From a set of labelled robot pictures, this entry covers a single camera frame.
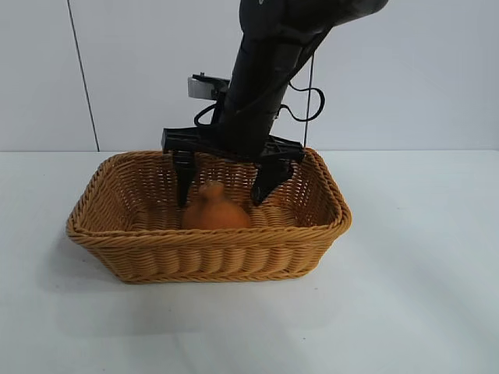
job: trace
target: white tabletop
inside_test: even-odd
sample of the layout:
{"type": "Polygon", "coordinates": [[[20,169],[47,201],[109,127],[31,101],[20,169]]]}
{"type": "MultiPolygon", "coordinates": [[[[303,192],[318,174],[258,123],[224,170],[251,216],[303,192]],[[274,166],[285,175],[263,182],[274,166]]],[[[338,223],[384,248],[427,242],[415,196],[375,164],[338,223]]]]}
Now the white tabletop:
{"type": "Polygon", "coordinates": [[[111,153],[0,153],[0,372],[499,372],[499,152],[322,152],[352,228],[298,280],[117,281],[64,225],[111,153]]]}

